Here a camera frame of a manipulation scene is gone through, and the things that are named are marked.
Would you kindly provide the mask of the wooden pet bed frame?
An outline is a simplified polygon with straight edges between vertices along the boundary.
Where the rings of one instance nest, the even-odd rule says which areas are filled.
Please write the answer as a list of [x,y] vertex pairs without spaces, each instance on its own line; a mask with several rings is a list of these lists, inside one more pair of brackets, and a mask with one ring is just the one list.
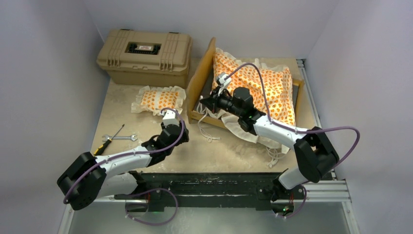
[[295,58],[236,58],[230,53],[215,46],[216,39],[212,38],[203,57],[196,63],[197,68],[193,73],[187,87],[187,117],[190,123],[202,120],[205,123],[226,129],[220,119],[204,117],[197,112],[200,96],[208,97],[210,92],[217,87],[214,77],[219,72],[231,73],[234,69],[246,62],[253,63],[255,59],[265,63],[268,67],[278,65],[288,66],[292,75],[293,84],[300,86],[295,110],[296,125],[300,128],[312,128],[315,125],[311,114],[310,101],[305,91],[305,81],[300,73],[298,62]]

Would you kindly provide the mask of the orange patterned white blanket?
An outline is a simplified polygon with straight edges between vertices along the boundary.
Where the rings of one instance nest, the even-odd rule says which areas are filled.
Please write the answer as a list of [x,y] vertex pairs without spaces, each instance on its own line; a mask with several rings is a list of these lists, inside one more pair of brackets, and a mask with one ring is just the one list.
[[[255,59],[253,66],[247,65],[231,76],[231,83],[227,86],[227,90],[233,93],[238,87],[249,89],[254,107],[258,110],[269,113],[274,120],[291,126],[296,125],[293,79],[288,66],[268,67],[259,59]],[[238,124],[238,118],[224,110],[219,110],[214,114],[198,104],[197,112],[203,114],[204,117],[220,119],[224,126],[240,139],[266,146],[267,153],[271,157],[269,167],[273,167],[290,150],[274,140],[243,131]]]

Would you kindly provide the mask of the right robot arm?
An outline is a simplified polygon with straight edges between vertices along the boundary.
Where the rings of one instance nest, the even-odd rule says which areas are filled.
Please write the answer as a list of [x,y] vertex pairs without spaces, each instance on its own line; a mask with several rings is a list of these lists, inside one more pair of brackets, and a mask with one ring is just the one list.
[[245,132],[274,140],[295,152],[297,167],[286,170],[275,180],[273,191],[277,197],[286,198],[294,187],[307,181],[319,182],[338,163],[337,152],[320,128],[294,130],[285,123],[269,120],[266,113],[255,108],[247,88],[236,88],[232,95],[228,90],[218,92],[214,89],[200,103],[212,113],[224,110],[237,116]]

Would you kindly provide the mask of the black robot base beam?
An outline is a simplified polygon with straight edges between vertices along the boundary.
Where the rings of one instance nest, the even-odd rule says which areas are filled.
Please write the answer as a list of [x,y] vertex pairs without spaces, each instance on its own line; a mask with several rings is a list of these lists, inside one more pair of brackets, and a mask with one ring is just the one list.
[[149,211],[166,207],[254,208],[257,211],[293,210],[293,202],[304,198],[304,189],[286,190],[275,184],[279,173],[133,173],[138,186],[116,200],[141,199]]

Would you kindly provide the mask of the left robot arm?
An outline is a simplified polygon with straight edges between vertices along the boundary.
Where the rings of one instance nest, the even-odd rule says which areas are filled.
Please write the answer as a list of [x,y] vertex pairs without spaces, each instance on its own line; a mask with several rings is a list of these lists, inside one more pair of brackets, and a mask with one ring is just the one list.
[[162,162],[171,155],[174,147],[189,141],[188,134],[184,124],[163,125],[159,135],[131,150],[107,156],[82,153],[56,182],[64,194],[64,204],[77,211],[103,196],[142,198],[145,186],[135,169]]

